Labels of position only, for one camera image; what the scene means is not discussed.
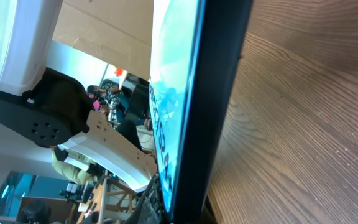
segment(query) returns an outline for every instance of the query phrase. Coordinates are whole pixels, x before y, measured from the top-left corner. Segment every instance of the tablet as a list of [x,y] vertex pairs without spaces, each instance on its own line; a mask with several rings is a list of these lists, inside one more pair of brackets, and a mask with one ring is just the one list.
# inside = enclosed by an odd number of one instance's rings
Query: tablet
[[154,1],[150,111],[171,222],[201,214],[251,3]]

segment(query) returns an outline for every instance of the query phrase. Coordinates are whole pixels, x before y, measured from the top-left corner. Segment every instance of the seated person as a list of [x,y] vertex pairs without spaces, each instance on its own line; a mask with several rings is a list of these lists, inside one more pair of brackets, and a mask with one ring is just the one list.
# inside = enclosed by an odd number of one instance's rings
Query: seated person
[[131,111],[139,117],[139,120],[133,121],[136,126],[144,125],[149,131],[152,129],[151,120],[147,119],[137,108],[132,108],[130,99],[113,83],[106,83],[102,87],[90,85],[86,91],[94,95],[93,99],[100,103],[105,116],[108,116],[107,110],[109,105],[112,105],[112,111],[117,117],[117,122],[124,122],[126,112]]
[[[121,123],[117,128],[116,131],[118,131],[120,134],[122,134],[129,142],[131,142],[136,148],[142,151],[142,146],[140,145],[139,137],[137,136],[137,130],[136,126],[133,123],[133,121],[124,121]],[[40,147],[46,147],[52,149],[52,166],[58,172],[60,175],[66,177],[68,180],[78,184],[78,185],[84,185],[87,181],[91,182],[97,182],[98,177],[92,176],[91,174],[87,173],[86,171],[81,170],[80,168],[77,168],[71,164],[68,164],[66,162],[59,161],[55,154],[55,147],[56,146],[42,146]],[[77,157],[80,160],[83,160],[85,162],[89,162],[91,164],[96,164],[95,161],[87,158],[86,156],[67,150],[72,156]],[[154,153],[150,153],[150,156],[155,158]]]

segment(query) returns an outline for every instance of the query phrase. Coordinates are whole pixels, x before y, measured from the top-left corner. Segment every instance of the blue screen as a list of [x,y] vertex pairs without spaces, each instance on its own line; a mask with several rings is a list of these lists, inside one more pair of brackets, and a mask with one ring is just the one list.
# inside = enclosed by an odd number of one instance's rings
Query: blue screen
[[154,1],[150,110],[167,212],[177,184],[175,175],[194,72],[198,4],[195,0]]

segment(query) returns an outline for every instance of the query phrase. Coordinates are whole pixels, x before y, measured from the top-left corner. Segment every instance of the white robotic arm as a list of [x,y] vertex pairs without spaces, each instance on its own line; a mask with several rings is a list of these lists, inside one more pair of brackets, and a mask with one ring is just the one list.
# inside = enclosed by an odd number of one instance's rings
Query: white robotic arm
[[144,190],[157,171],[154,159],[93,110],[80,83],[46,67],[61,6],[0,0],[0,123],[36,143],[84,154]]

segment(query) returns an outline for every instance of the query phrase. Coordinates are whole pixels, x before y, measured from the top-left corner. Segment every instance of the orange object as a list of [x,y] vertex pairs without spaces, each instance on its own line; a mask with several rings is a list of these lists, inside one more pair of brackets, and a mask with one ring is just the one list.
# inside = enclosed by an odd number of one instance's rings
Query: orange object
[[119,77],[120,75],[122,75],[124,71],[121,68],[116,68],[116,71],[114,72],[114,74],[116,74],[117,77]]

